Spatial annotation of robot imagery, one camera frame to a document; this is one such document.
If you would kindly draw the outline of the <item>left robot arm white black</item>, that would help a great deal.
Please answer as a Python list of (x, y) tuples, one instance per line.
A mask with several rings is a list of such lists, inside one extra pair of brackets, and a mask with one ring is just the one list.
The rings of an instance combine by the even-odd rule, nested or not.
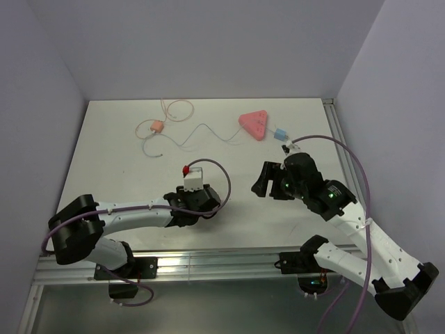
[(51, 254), (59, 265), (85, 260), (127, 278), (136, 268), (134, 254), (127, 242), (109, 239), (110, 234), (138, 228), (192, 226), (200, 218), (213, 217), (222, 205), (209, 184), (196, 191), (179, 186), (149, 203), (96, 202), (92, 195), (82, 195), (49, 220)]

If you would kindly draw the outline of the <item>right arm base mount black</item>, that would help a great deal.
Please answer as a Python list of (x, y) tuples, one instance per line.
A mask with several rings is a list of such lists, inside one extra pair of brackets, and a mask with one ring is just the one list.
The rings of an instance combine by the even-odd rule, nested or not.
[(280, 270), (282, 275), (295, 275), (298, 288), (305, 298), (316, 300), (335, 288), (335, 284), (328, 279), (328, 274), (332, 271), (320, 267), (312, 255), (302, 251), (279, 253), (279, 259), (274, 263), (274, 267)]

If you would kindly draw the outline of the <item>pink charger block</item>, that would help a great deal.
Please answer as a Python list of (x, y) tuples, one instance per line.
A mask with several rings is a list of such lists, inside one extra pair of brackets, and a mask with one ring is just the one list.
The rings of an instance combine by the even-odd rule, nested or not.
[(155, 120), (150, 126), (150, 131), (155, 134), (160, 134), (163, 131), (163, 128), (164, 121)]

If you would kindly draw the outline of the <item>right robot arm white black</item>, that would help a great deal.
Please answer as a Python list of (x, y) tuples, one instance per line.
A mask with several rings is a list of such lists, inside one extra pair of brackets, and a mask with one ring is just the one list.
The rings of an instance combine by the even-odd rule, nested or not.
[(344, 184), (324, 179), (307, 153), (290, 153), (282, 163), (264, 162), (251, 190), (260, 198), (300, 199), (365, 255), (358, 258), (316, 234), (297, 255), (280, 255), (283, 274), (318, 269), (337, 272), (366, 288), (378, 306), (398, 321), (406, 319), (439, 275), (433, 263), (420, 262), (406, 253), (366, 217), (362, 204)]

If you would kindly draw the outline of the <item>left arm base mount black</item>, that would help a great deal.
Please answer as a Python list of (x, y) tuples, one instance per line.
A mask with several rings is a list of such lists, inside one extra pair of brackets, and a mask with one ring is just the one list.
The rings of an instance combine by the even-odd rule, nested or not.
[[(154, 299), (154, 290), (143, 283), (143, 280), (155, 279), (157, 269), (157, 257), (135, 257), (131, 264), (114, 271), (97, 264), (93, 279), (108, 283), (108, 296), (112, 303), (120, 307), (138, 307), (147, 305)], [(148, 293), (147, 299), (134, 301), (142, 291)]]

